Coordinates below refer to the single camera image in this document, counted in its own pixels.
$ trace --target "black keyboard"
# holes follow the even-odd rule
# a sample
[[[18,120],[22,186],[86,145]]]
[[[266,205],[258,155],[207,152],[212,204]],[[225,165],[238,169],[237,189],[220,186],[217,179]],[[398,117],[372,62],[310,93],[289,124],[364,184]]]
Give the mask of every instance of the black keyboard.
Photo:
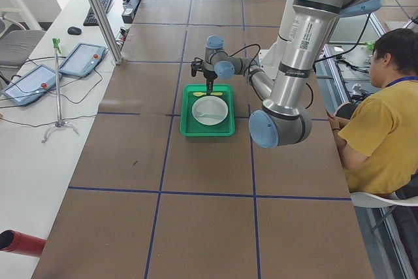
[[[108,13],[112,7],[112,0],[100,0],[103,10]],[[99,25],[97,23],[96,16],[94,15],[93,8],[90,7],[89,12],[87,13],[86,19],[83,23],[84,26],[95,26]]]

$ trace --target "robotic arm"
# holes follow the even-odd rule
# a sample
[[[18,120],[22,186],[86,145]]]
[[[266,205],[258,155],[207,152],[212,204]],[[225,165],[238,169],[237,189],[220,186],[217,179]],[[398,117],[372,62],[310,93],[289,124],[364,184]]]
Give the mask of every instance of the robotic arm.
[[[300,94],[336,22],[341,17],[371,13],[380,8],[382,1],[294,0],[283,14],[293,16],[288,38],[283,41],[279,36],[276,43],[285,48],[275,81],[253,59],[228,56],[218,36],[206,41],[205,59],[192,63],[192,76],[203,72],[210,94],[217,77],[227,79],[242,74],[263,100],[261,110],[253,112],[249,119],[252,139],[265,148],[298,143],[308,137],[312,128],[310,115],[299,104]]]

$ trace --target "yellow spoon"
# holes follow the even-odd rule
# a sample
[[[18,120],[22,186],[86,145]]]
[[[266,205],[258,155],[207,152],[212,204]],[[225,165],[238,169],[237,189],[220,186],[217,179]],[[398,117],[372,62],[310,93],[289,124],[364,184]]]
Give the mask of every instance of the yellow spoon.
[[[196,96],[196,97],[200,97],[200,96],[206,95],[206,93],[203,93],[201,91],[196,91],[196,92],[193,93],[193,95]],[[222,92],[221,91],[214,91],[210,95],[211,96],[222,96]]]

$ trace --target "person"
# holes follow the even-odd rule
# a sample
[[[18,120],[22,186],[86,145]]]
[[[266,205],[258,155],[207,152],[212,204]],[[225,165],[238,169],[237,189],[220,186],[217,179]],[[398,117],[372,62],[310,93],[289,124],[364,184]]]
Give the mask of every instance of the person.
[[[350,192],[388,197],[418,169],[418,34],[395,29],[380,37],[370,82],[381,88],[350,120],[329,115]]]

